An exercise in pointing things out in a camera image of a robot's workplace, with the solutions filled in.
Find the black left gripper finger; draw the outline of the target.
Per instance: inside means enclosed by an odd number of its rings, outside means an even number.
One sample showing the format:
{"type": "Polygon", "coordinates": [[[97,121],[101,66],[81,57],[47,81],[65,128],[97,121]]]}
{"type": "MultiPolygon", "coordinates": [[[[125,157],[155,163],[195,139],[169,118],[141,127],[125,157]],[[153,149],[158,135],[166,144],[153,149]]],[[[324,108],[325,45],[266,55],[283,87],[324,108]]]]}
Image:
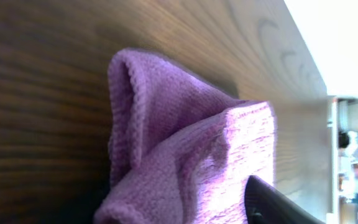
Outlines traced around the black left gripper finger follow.
{"type": "Polygon", "coordinates": [[[248,224],[324,224],[256,175],[244,191],[248,224]]]}

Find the purple microfiber cloth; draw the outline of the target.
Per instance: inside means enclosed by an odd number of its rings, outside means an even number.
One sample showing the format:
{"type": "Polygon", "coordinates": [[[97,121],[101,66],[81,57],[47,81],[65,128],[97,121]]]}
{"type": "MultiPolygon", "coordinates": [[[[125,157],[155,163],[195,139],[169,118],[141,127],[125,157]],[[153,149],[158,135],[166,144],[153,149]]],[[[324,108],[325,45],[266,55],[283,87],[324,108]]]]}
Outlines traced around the purple microfiber cloth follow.
{"type": "Polygon", "coordinates": [[[161,55],[124,49],[108,68],[113,125],[107,223],[245,223],[250,175],[273,182],[275,115],[161,55]]]}

